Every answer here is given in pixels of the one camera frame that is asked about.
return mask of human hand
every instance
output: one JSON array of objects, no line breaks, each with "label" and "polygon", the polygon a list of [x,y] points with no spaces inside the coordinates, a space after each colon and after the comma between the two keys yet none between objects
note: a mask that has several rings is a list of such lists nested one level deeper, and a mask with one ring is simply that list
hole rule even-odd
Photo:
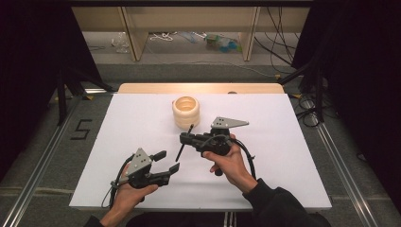
[{"label": "human hand", "polygon": [[[233,134],[230,134],[230,137],[235,139],[235,135]],[[226,175],[227,180],[243,193],[250,192],[257,185],[257,181],[244,165],[239,145],[232,144],[230,151],[225,156],[215,154],[212,151],[205,151],[202,156],[207,160],[215,162],[210,168],[210,172],[215,172],[220,168]]]},{"label": "human hand", "polygon": [[[123,173],[127,171],[129,165],[125,166]],[[103,226],[117,226],[146,195],[156,191],[157,188],[157,184],[140,189],[133,188],[128,183],[120,185],[112,209],[100,223]]]}]

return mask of black sleeve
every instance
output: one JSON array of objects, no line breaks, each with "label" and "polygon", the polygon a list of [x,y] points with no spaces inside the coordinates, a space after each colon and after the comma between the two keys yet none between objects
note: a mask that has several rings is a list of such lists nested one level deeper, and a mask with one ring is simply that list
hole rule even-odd
[{"label": "black sleeve", "polygon": [[258,180],[250,193],[243,196],[251,203],[259,226],[330,226],[323,216],[310,216],[286,189],[271,189],[262,179]]},{"label": "black sleeve", "polygon": [[99,219],[97,219],[95,216],[91,216],[84,227],[104,227],[102,224],[100,224]]}]

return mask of wire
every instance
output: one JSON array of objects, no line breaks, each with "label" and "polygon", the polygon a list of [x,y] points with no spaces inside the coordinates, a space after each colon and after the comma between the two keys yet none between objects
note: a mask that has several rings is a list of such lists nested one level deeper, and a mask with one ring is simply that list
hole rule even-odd
[{"label": "wire", "polygon": [[262,48],[264,48],[265,50],[269,51],[272,55],[274,55],[275,57],[279,58],[281,61],[287,63],[287,64],[291,64],[291,62],[283,59],[282,57],[280,57],[278,54],[274,53],[272,50],[268,49],[267,47],[265,47],[263,44],[261,44],[256,37],[254,37],[254,39],[257,41],[258,44],[260,44],[262,46]]},{"label": "wire", "polygon": [[117,174],[117,177],[115,178],[115,181],[112,182],[112,187],[110,188],[111,193],[110,193],[110,201],[109,201],[109,207],[110,207],[110,209],[112,209],[113,204],[114,204],[115,194],[117,193],[117,190],[118,190],[118,182],[119,182],[119,180],[120,180],[121,174],[123,173],[124,167],[127,165],[127,163],[129,163],[129,162],[132,160],[133,155],[130,156],[130,158],[128,158],[128,159],[124,162],[124,164],[121,166],[120,170],[118,171],[118,174]]},{"label": "wire", "polygon": [[239,141],[237,139],[231,139],[231,141],[233,141],[234,143],[239,145],[239,147],[242,148],[242,150],[244,150],[245,154],[247,155],[248,163],[250,165],[251,174],[252,174],[253,178],[256,180],[256,173],[254,171],[254,165],[253,165],[254,156],[252,157],[252,155],[248,152],[248,149],[245,147],[245,145],[241,141]]},{"label": "wire", "polygon": [[268,49],[267,47],[265,47],[263,44],[261,44],[261,43],[256,39],[256,37],[255,37],[254,39],[262,46],[262,48],[264,48],[265,50],[267,50],[267,51],[270,52],[270,64],[271,64],[271,66],[273,67],[274,70],[276,70],[277,72],[282,73],[282,74],[291,74],[291,73],[289,73],[289,72],[284,72],[284,71],[281,71],[281,70],[279,70],[278,68],[276,68],[276,67],[274,66],[274,64],[273,64],[273,60],[272,60],[272,58],[271,58],[271,55],[274,54],[274,56],[276,56],[277,58],[279,58],[280,60],[284,61],[284,62],[287,63],[287,64],[290,64],[289,61],[283,59],[282,57],[280,57],[279,55],[277,55],[276,53],[272,52],[270,49]]},{"label": "wire", "polygon": [[110,205],[108,205],[108,206],[103,206],[103,203],[104,203],[104,201],[106,200],[107,195],[109,195],[110,191],[112,191],[112,188],[113,188],[113,187],[111,186],[110,189],[109,189],[109,191],[107,191],[106,196],[104,196],[103,201],[102,201],[102,203],[101,203],[101,208],[108,208],[108,207],[110,207]]},{"label": "wire", "polygon": [[286,51],[287,51],[288,57],[292,61],[292,59],[293,59],[292,54],[290,53],[290,51],[288,49],[288,46],[286,44],[286,39],[284,38],[283,23],[282,23],[283,8],[280,7],[279,10],[278,10],[278,15],[279,15],[278,24],[275,23],[272,15],[270,13],[270,9],[267,8],[267,10],[268,10],[268,13],[269,13],[269,17],[271,18],[271,21],[273,22],[274,28],[276,30],[276,36],[275,36],[274,41],[273,41],[273,46],[276,44],[276,39],[277,39],[277,35],[278,35],[281,38],[281,40],[283,41],[284,46],[286,47]]},{"label": "wire", "polygon": [[304,125],[307,127],[317,127],[321,122],[318,119],[318,116],[316,115],[317,111],[322,111],[322,114],[325,116],[338,119],[339,117],[337,115],[331,115],[327,113],[327,110],[334,109],[334,106],[331,104],[331,102],[328,99],[327,96],[323,97],[323,104],[326,104],[325,106],[322,106],[321,110],[318,110],[316,108],[314,96],[302,96],[301,98],[298,99],[298,104],[294,107],[294,112],[296,113],[296,110],[298,107],[300,107],[303,111],[300,113],[295,114],[297,116],[298,120],[303,121]]},{"label": "wire", "polygon": [[153,33],[153,37],[150,37],[149,39],[150,40],[156,40],[156,39],[160,39],[160,40],[164,40],[164,41],[169,41],[169,42],[171,42],[171,41],[173,41],[174,39],[170,36],[170,33],[169,32],[167,32],[167,33],[165,33],[165,32],[162,32],[162,34],[161,34],[162,36],[159,36],[159,35],[157,35],[156,33]]},{"label": "wire", "polygon": [[147,50],[148,50],[151,54],[153,54],[154,58],[156,58],[157,61],[158,61],[160,64],[169,65],[169,64],[188,64],[188,63],[189,63],[189,64],[195,64],[195,63],[225,63],[225,64],[230,64],[230,65],[232,65],[232,66],[235,66],[235,67],[238,67],[238,68],[241,68],[241,69],[253,71],[253,72],[255,72],[255,73],[257,73],[257,74],[260,74],[260,75],[262,75],[262,76],[265,76],[265,77],[272,77],[271,75],[267,75],[267,74],[261,73],[261,72],[255,70],[255,69],[248,68],[248,67],[244,67],[244,66],[237,65],[237,64],[234,64],[234,63],[231,63],[231,62],[227,62],[227,61],[189,61],[189,62],[171,62],[171,63],[166,63],[166,62],[161,61],[161,60],[156,56],[156,54],[148,47],[147,44],[145,44],[145,47],[147,48]]},{"label": "wire", "polygon": [[[266,36],[270,41],[274,42],[274,40],[273,40],[271,37],[268,36],[268,32],[265,32],[265,36]],[[285,47],[288,47],[288,48],[291,48],[291,49],[296,49],[294,46],[285,45],[285,44],[280,44],[280,43],[277,43],[277,42],[276,42],[276,44],[279,44],[279,45],[282,45],[282,46],[285,46]]]}]

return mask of white tabletop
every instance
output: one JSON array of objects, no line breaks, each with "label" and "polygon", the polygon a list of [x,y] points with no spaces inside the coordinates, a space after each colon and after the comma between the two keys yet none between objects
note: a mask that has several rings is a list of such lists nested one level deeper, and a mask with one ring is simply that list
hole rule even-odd
[{"label": "white tabletop", "polygon": [[[175,165],[180,130],[171,103],[188,94],[118,94],[113,96],[100,132],[79,179],[70,206],[99,208],[124,161],[138,148],[167,156],[150,172]],[[200,103],[200,124],[192,133],[210,131],[217,116],[246,120],[250,125],[230,129],[248,148],[256,177],[270,187],[284,187],[308,211],[331,208],[330,200],[312,160],[288,96],[284,94],[191,94]],[[224,176],[209,172],[213,163],[190,146],[181,155],[180,170],[169,185],[148,195],[137,209],[148,211],[245,211],[250,204]]]}]

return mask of black tripod leg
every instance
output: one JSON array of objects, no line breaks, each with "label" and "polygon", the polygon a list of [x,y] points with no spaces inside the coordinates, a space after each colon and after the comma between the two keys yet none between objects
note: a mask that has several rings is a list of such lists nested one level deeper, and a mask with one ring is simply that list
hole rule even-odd
[{"label": "black tripod leg", "polygon": [[67,116],[67,102],[65,100],[64,80],[62,79],[62,71],[59,72],[57,79],[57,94],[59,96],[59,125]]},{"label": "black tripod leg", "polygon": [[295,72],[293,72],[290,75],[286,76],[284,79],[280,79],[278,81],[278,83],[280,83],[281,85],[284,85],[284,84],[292,81],[293,79],[296,79],[298,76],[301,76],[302,74],[304,74],[306,72],[306,70],[309,69],[309,66],[310,66],[309,63],[305,64],[301,68],[297,69]]},{"label": "black tripod leg", "polygon": [[323,119],[323,74],[320,67],[316,73],[316,115],[318,116],[319,122],[324,122]]},{"label": "black tripod leg", "polygon": [[104,90],[108,91],[108,92],[116,92],[116,90],[113,89],[112,86],[107,85],[106,83],[102,82],[102,81],[98,81],[96,79],[93,79],[89,76],[87,76],[86,74],[82,73],[81,71],[71,68],[68,68],[69,70],[71,70],[71,72],[73,72],[74,74],[79,75],[80,77],[83,77],[85,79],[88,79],[90,82],[92,82],[94,85],[96,85],[99,88],[103,88]]}]

